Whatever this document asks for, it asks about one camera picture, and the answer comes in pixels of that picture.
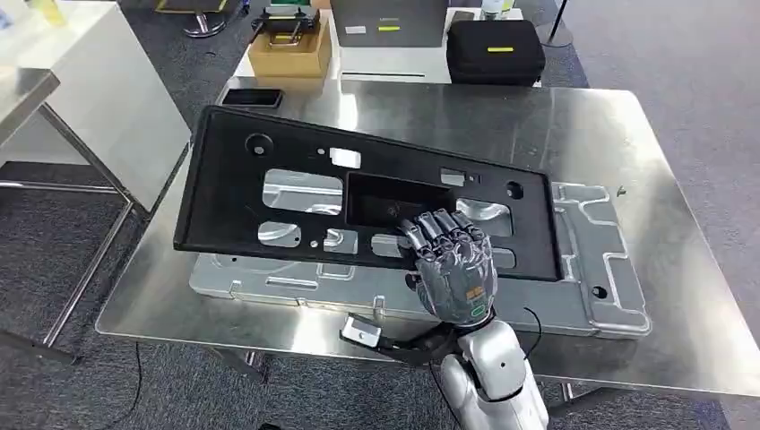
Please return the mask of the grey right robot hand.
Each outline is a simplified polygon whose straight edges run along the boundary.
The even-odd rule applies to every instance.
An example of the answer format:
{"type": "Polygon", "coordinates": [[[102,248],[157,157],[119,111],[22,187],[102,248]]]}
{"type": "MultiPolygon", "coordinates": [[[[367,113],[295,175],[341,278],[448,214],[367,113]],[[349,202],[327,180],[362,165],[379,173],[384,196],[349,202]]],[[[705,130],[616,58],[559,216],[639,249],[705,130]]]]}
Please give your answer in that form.
{"type": "Polygon", "coordinates": [[[461,211],[426,211],[399,226],[408,239],[414,270],[407,286],[438,320],[476,326],[491,315],[497,268],[490,237],[461,211]]]}

